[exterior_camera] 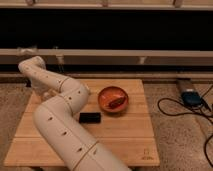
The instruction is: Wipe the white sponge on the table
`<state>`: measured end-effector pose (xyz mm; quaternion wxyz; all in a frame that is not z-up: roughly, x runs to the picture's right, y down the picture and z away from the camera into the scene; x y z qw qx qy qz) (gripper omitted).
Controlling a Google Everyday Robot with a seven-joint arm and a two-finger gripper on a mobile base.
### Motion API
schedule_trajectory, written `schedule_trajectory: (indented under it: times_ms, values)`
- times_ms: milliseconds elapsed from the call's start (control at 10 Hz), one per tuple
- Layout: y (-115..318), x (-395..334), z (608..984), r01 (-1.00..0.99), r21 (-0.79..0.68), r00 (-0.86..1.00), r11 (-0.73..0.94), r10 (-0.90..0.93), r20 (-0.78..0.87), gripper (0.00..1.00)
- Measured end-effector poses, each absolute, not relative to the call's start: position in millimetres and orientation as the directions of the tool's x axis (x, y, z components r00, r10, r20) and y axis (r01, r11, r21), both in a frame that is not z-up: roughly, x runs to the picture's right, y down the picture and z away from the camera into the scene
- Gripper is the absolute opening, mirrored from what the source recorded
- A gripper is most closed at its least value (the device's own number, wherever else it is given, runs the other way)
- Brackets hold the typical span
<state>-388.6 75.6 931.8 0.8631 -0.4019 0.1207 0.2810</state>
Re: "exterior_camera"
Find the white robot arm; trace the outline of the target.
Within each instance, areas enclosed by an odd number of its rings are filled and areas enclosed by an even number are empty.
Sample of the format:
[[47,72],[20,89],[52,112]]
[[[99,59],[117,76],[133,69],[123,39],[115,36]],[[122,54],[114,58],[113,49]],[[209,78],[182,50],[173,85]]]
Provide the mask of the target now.
[[18,68],[30,80],[58,91],[36,108],[33,117],[39,133],[70,171],[131,171],[73,118],[88,102],[85,84],[48,71],[40,56],[20,62]]

